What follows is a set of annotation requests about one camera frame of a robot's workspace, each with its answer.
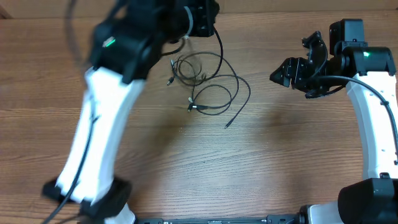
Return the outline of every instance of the black mounting plate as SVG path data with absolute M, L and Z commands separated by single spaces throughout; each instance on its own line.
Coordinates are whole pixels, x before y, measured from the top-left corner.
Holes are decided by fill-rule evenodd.
M 135 224 L 296 224 L 298 215 L 268 215 L 262 218 L 189 218 L 163 220 L 139 218 Z

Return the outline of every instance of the green led light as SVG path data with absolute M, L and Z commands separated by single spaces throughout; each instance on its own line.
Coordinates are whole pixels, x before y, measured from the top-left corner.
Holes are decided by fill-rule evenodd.
M 111 44 L 113 44 L 116 41 L 116 39 L 113 39 L 111 42 L 109 42 L 106 47 L 109 47 Z

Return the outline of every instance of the wooden table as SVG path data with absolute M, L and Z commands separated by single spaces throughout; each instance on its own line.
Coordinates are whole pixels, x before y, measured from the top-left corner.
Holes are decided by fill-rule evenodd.
M 220 116 L 187 113 L 190 91 L 167 87 L 169 59 L 151 71 L 130 116 L 116 174 L 134 184 L 129 205 L 139 217 L 262 217 L 295 213 L 301 205 L 336 200 L 361 180 L 362 149 L 345 91 L 306 100 L 269 75 L 287 57 L 304 57 L 301 38 L 343 18 L 362 18 L 370 46 L 398 58 L 398 12 L 226 14 L 216 27 L 225 57 L 251 85 Z M 75 21 L 81 48 L 101 19 Z M 0 21 L 0 223 L 40 223 L 57 205 L 42 198 L 59 175 L 79 119 L 82 87 L 60 19 Z M 194 49 L 218 52 L 215 37 L 192 39 Z M 205 57 L 209 69 L 214 58 Z M 227 67 L 222 73 L 231 73 Z M 217 83 L 234 90 L 234 80 Z M 227 100 L 210 90 L 203 103 Z M 57 220 L 77 212 L 67 205 Z

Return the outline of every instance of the wire bundle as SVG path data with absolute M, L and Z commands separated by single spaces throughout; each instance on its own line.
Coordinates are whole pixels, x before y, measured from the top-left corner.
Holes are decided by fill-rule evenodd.
M 232 102 L 235 100 L 236 96 L 239 93 L 239 81 L 241 80 L 242 82 L 244 82 L 246 84 L 246 86 L 248 87 L 249 90 L 249 94 L 248 94 L 248 98 L 246 99 L 245 103 L 242 105 L 242 107 L 240 108 L 240 110 L 235 114 L 235 116 L 226 124 L 226 126 L 224 128 L 228 128 L 232 122 L 236 119 L 236 117 L 240 114 L 240 112 L 243 110 L 243 108 L 246 106 L 246 104 L 248 103 L 250 96 L 251 96 L 251 88 L 249 83 L 242 77 L 238 76 L 234 70 L 234 68 L 232 67 L 232 65 L 224 58 L 224 49 L 223 49 L 223 43 L 221 41 L 220 35 L 218 34 L 217 30 L 214 28 L 215 34 L 217 36 L 218 42 L 220 44 L 220 54 L 216 54 L 214 52 L 195 52 L 192 54 L 188 54 L 188 55 L 181 55 L 178 57 L 178 59 L 174 62 L 172 61 L 172 71 L 173 71 L 173 76 L 169 79 L 169 82 L 167 85 L 170 85 L 174 79 L 178 79 L 183 85 L 185 86 L 189 86 L 192 87 L 192 92 L 191 92 L 191 97 L 189 98 L 190 100 L 190 106 L 188 107 L 188 111 L 191 111 L 191 109 L 195 108 L 199 113 L 205 114 L 205 115 L 209 115 L 209 116 L 217 116 L 220 114 L 223 114 L 224 112 L 226 112 L 229 107 L 231 106 Z M 213 55 L 216 56 L 218 58 L 220 58 L 220 62 L 217 66 L 216 71 L 210 76 L 207 77 L 204 73 L 202 73 L 202 66 L 200 65 L 200 69 L 199 71 L 195 71 L 195 67 L 193 66 L 193 64 L 191 62 L 189 62 L 188 59 L 195 57 L 197 55 Z M 219 75 L 218 73 L 220 72 L 220 68 L 223 64 L 223 62 L 225 62 L 228 67 L 231 69 L 233 75 Z M 182 65 L 186 64 L 188 65 L 191 70 L 193 71 L 193 75 L 192 76 L 188 76 L 186 74 L 184 74 L 182 72 Z M 220 78 L 220 77 L 233 77 L 236 79 L 236 92 L 233 95 L 225 86 L 223 85 L 219 85 L 219 84 L 211 84 L 211 85 L 207 85 L 204 88 L 202 88 L 196 95 L 195 95 L 195 89 L 207 82 L 210 81 L 214 78 Z M 210 87 L 218 87 L 221 88 L 223 90 L 225 90 L 228 95 L 229 95 L 229 101 L 223 105 L 219 105 L 219 106 L 208 106 L 208 105 L 200 105 L 197 103 L 197 99 L 200 96 L 200 94 L 203 93 L 203 91 L 205 91 L 206 89 L 210 88 Z M 208 113 L 205 112 L 205 110 L 221 110 L 220 112 L 216 112 L 216 113 Z

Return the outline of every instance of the cable connector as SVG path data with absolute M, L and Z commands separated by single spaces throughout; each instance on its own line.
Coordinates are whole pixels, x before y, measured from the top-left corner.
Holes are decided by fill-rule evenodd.
M 191 112 L 192 109 L 197 109 L 197 106 L 194 105 L 193 103 L 190 103 L 188 106 L 188 112 Z
M 167 82 L 167 86 L 171 85 L 174 82 L 174 77 L 169 78 L 169 81 Z
M 228 124 L 226 124 L 226 126 L 224 127 L 224 129 L 227 129 L 232 124 L 232 122 L 234 122 L 234 120 L 235 120 L 235 118 L 233 118 L 231 121 L 229 121 Z

